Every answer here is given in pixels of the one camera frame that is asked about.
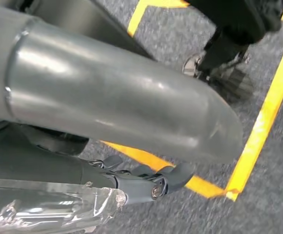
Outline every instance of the gray carpet floor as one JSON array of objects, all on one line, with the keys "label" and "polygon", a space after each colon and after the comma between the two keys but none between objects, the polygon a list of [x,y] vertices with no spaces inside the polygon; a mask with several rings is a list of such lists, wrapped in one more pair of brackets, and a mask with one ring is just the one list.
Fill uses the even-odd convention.
[{"label": "gray carpet floor", "polygon": [[[138,0],[100,0],[127,27]],[[214,27],[194,9],[146,10],[135,39],[160,62],[176,70],[188,56],[203,48]],[[283,27],[250,49],[247,72],[255,83],[253,98],[232,104],[244,128],[244,142],[269,90],[283,54]],[[120,154],[91,141],[82,157],[104,158]],[[122,155],[123,168],[138,164]],[[225,186],[231,165],[193,164],[202,178]],[[283,104],[244,193],[236,202],[205,199],[188,189],[163,200],[125,207],[96,234],[283,234]]]}]

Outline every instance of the metal bolt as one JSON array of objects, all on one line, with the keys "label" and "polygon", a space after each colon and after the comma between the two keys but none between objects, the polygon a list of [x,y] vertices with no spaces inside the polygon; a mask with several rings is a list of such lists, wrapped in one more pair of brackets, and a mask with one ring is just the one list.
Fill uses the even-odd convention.
[{"label": "metal bolt", "polygon": [[161,189],[157,186],[154,186],[151,191],[151,196],[154,200],[156,200],[157,198],[160,197],[161,194]]}]

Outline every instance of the plastic wrap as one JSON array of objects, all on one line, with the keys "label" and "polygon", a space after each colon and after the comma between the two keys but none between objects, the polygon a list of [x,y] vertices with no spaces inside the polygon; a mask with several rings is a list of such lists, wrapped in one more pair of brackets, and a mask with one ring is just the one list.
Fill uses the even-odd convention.
[{"label": "plastic wrap", "polygon": [[111,188],[0,179],[0,234],[91,232],[126,200]]}]

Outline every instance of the silver exhaust pipe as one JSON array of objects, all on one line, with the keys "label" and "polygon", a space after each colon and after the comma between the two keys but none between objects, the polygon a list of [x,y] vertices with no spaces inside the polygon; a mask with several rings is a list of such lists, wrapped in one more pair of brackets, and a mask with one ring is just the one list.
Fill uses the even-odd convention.
[{"label": "silver exhaust pipe", "polygon": [[204,83],[2,7],[0,119],[187,161],[231,162],[242,139]]}]

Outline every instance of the metal pipe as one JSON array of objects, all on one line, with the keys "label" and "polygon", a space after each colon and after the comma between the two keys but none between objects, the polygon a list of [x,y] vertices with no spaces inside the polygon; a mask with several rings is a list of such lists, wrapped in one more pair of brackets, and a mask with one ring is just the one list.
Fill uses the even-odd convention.
[{"label": "metal pipe", "polygon": [[200,81],[2,7],[0,119],[188,161],[231,162],[242,137]]}]

